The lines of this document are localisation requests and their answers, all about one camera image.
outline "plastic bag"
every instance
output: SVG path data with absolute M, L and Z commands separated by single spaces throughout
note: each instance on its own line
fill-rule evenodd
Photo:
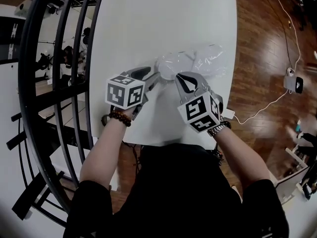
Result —
M 159 57 L 156 67 L 166 80 L 174 80 L 176 74 L 184 71 L 197 72 L 203 76 L 223 76 L 226 74 L 225 54 L 222 46 L 209 45 Z

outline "white cable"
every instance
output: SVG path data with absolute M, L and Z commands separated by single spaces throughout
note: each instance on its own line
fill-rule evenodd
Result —
M 273 103 L 275 103 L 275 102 L 277 102 L 280 98 L 282 98 L 285 94 L 287 94 L 287 92 L 288 92 L 288 90 L 286 90 L 286 92 L 283 94 L 283 95 L 281 95 L 280 97 L 278 97 L 278 99 L 276 100 L 276 101 L 272 101 L 272 102 L 270 102 L 264 109 L 266 109 L 269 105 L 271 105 L 271 104 L 273 104 Z M 252 119 L 252 118 L 254 118 L 254 117 L 256 117 L 257 116 L 257 114 L 258 113 L 260 113 L 261 111 L 263 111 L 264 109 L 260 109 L 254 116 L 252 116 L 252 117 L 249 117 L 248 119 L 246 119 L 244 122 L 240 122 L 239 121 L 239 119 L 236 117 L 236 116 L 234 116 L 234 117 L 236 117 L 236 119 L 238 120 L 238 123 L 240 123 L 240 124 L 244 124 L 244 123 L 246 123 L 247 122 L 247 120 L 249 120 L 249 119 Z
M 284 7 L 283 7 L 281 1 L 278 0 L 278 2 L 279 2 L 279 4 L 281 5 L 283 11 L 284 11 L 284 12 L 287 14 L 287 16 L 289 17 L 289 19 L 290 19 L 290 21 L 291 21 L 291 23 L 292 23 L 292 25 L 293 25 L 294 32 L 295 32 L 296 44 L 297 44 L 297 47 L 298 47 L 299 57 L 298 57 L 298 59 L 297 59 L 297 61 L 296 61 L 296 63 L 295 63 L 294 69 L 291 68 L 291 67 L 288 68 L 288 69 L 291 69 L 291 70 L 293 70 L 293 71 L 295 72 L 295 71 L 296 71 L 297 63 L 298 63 L 298 61 L 301 59 L 301 50 L 300 50 L 299 45 L 298 45 L 297 33 L 296 33 L 296 29 L 295 29 L 295 26 L 294 26 L 294 23 L 293 23 L 293 20 L 292 20 L 291 16 L 290 16 L 290 15 L 287 13 L 287 11 L 284 9 Z M 278 97 L 278 99 L 277 99 L 276 101 L 270 102 L 264 109 L 260 109 L 259 111 L 257 111 L 257 113 L 256 113 L 254 116 L 247 118 L 244 122 L 240 122 L 239 119 L 238 119 L 236 116 L 234 116 L 234 117 L 237 119 L 238 123 L 244 124 L 244 123 L 246 123 L 249 119 L 252 119 L 252 118 L 256 117 L 256 116 L 258 115 L 258 113 L 260 113 L 261 111 L 267 109 L 271 104 L 277 102 L 277 101 L 278 101 L 279 99 L 281 99 L 285 94 L 287 94 L 287 92 L 288 92 L 288 90 L 286 90 L 286 92 L 285 92 L 283 95 L 281 95 L 280 97 Z
M 297 59 L 297 61 L 296 61 L 296 63 L 295 63 L 295 67 L 294 67 L 294 69 L 293 69 L 293 68 L 289 68 L 289 69 L 292 69 L 293 71 L 296 71 L 296 66 L 297 66 L 297 63 L 298 63 L 298 61 L 301 59 L 301 50 L 300 50 L 299 45 L 298 45 L 298 39 L 297 39 L 296 29 L 295 29 L 295 26 L 294 26 L 294 23 L 293 23 L 293 21 L 292 21 L 291 16 L 290 16 L 290 15 L 287 13 L 287 11 L 284 9 L 284 7 L 283 7 L 283 5 L 282 5 L 281 1 L 280 1 L 280 0 L 278 0 L 278 2 L 279 2 L 279 4 L 281 5 L 281 7 L 282 7 L 283 11 L 285 11 L 285 13 L 287 14 L 287 16 L 289 17 L 289 19 L 290 19 L 290 21 L 291 21 L 291 23 L 292 23 L 292 26 L 293 26 L 294 32 L 295 32 L 296 44 L 297 44 L 297 47 L 298 47 L 299 57 L 298 57 L 298 59 Z

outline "marker cube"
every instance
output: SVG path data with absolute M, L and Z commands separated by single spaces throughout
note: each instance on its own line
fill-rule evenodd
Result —
M 206 92 L 178 107 L 184 120 L 197 133 L 220 125 L 219 104 Z
M 122 75 L 106 81 L 105 102 L 124 110 L 142 103 L 145 82 Z

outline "white table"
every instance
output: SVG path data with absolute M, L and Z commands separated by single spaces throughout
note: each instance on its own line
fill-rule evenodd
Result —
M 158 56 L 202 44 L 226 50 L 227 72 L 208 79 L 227 107 L 237 41 L 236 0 L 102 0 L 92 52 L 90 112 L 92 135 L 102 131 L 101 117 L 109 113 L 105 81 L 116 73 L 153 65 Z M 213 149 L 206 132 L 197 134 L 178 113 L 180 98 L 175 83 L 158 84 L 124 141 L 143 145 L 171 142 Z

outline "power cord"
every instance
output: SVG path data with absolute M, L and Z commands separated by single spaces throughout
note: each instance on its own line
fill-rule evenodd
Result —
M 135 162 L 136 162 L 136 164 L 135 164 L 135 180 L 136 180 L 137 174 L 138 174 L 138 172 L 140 171 L 139 165 L 141 164 L 141 163 L 140 163 L 140 159 L 138 158 L 138 154 L 137 154 L 137 152 L 136 152 L 136 150 L 135 150 L 135 147 L 137 146 L 137 144 L 135 144 L 134 146 L 131 146 L 131 145 L 129 145 L 128 143 L 126 143 L 126 142 L 124 142 L 124 141 L 122 141 L 122 143 L 123 143 L 124 145 L 126 145 L 127 147 L 132 148 L 132 153 L 133 153 L 133 155 L 134 155 Z
M 301 50 L 300 50 L 299 45 L 298 45 L 297 33 L 296 33 L 296 28 L 295 28 L 295 26 L 294 26 L 293 20 L 292 20 L 291 16 L 287 13 L 287 11 L 284 9 L 284 7 L 283 7 L 281 1 L 278 0 L 278 2 L 279 2 L 279 4 L 281 5 L 283 11 L 284 11 L 284 12 L 287 14 L 287 16 L 289 17 L 289 19 L 290 19 L 290 21 L 291 21 L 291 23 L 292 23 L 292 26 L 293 26 L 293 29 L 294 29 L 294 32 L 295 32 L 295 37 L 296 37 L 296 44 L 297 44 L 298 52 L 299 52 L 299 57 L 298 57 L 298 59 L 297 59 L 296 62 L 295 62 L 295 67 L 294 67 L 294 69 L 291 68 L 291 67 L 290 67 L 290 68 L 287 68 L 287 74 L 290 75 L 290 74 L 291 74 L 291 71 L 293 71 L 294 73 L 295 73 L 295 71 L 296 71 L 297 63 L 298 63 L 298 61 L 301 59 Z M 282 98 L 284 95 L 286 95 L 287 93 L 288 93 L 288 90 L 286 90 L 286 92 L 285 92 L 284 94 L 282 94 L 280 97 L 278 97 L 277 100 L 270 102 L 265 108 L 260 109 L 254 116 L 247 118 L 244 122 L 240 122 L 239 119 L 238 119 L 236 116 L 234 116 L 234 117 L 237 119 L 238 123 L 240 123 L 240 124 L 245 124 L 248 120 L 250 120 L 250 119 L 256 117 L 256 116 L 258 115 L 258 113 L 260 113 L 261 111 L 267 109 L 271 104 L 273 104 L 273 103 L 279 101 L 279 99 L 281 99 L 281 98 Z
M 291 67 L 293 67 L 292 62 L 291 62 L 291 58 L 289 56 L 289 50 L 288 50 L 288 42 L 287 42 L 287 35 L 286 35 L 286 31 L 285 31 L 285 27 L 283 25 L 283 22 L 280 18 L 280 16 L 277 14 L 276 10 L 274 9 L 273 5 L 271 4 L 271 2 L 269 0 L 266 0 L 267 3 L 271 6 L 272 10 L 274 11 L 275 15 L 277 16 L 279 22 L 281 23 L 281 26 L 283 28 L 283 32 L 284 32 L 284 36 L 285 36 L 285 42 L 286 42 L 286 50 L 287 50 L 287 56 L 288 56 L 288 60 L 289 60 L 289 64 L 291 65 Z

